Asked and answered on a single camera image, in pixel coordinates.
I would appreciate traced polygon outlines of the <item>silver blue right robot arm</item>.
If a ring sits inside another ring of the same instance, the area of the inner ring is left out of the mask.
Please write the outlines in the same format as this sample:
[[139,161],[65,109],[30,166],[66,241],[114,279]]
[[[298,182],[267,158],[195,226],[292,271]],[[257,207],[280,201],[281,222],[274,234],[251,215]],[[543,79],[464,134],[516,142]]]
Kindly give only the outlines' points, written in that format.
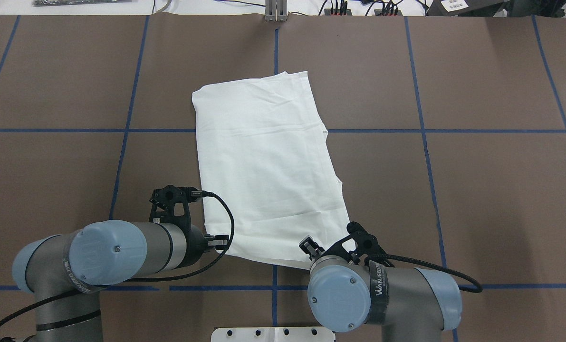
[[316,321],[334,333],[378,325],[383,342],[439,342],[456,329],[463,310],[448,273],[387,267],[376,237],[350,235],[324,249],[307,236],[299,243],[311,267],[307,301]]

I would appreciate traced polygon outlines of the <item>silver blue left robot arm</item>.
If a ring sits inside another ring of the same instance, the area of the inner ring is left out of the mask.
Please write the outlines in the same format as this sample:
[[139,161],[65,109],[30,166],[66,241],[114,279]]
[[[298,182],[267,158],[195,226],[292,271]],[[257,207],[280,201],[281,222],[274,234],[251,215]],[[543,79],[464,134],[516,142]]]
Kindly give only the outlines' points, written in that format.
[[154,275],[192,266],[210,250],[222,257],[231,239],[194,225],[112,219],[31,242],[17,253],[11,274],[36,301],[0,320],[0,328],[35,310],[35,334],[28,342],[102,342],[100,291],[126,281],[155,281]]

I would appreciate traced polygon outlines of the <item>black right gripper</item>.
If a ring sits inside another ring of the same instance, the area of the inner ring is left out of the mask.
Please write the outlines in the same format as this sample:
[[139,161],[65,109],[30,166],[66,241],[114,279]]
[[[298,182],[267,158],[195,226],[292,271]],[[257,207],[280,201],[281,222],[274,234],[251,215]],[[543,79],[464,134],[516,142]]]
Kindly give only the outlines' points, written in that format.
[[311,260],[311,266],[316,266],[318,262],[325,261],[327,258],[339,258],[343,263],[352,262],[352,256],[342,244],[334,244],[329,249],[324,250],[311,236],[306,236],[299,243],[300,249]]

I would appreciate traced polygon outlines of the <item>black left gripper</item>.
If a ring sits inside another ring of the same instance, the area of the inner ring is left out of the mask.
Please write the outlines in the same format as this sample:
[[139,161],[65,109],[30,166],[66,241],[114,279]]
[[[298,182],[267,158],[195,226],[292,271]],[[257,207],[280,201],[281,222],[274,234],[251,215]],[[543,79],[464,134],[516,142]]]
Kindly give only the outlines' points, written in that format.
[[186,266],[194,265],[207,251],[226,251],[230,248],[228,234],[205,234],[195,225],[190,225],[188,233],[186,236]]

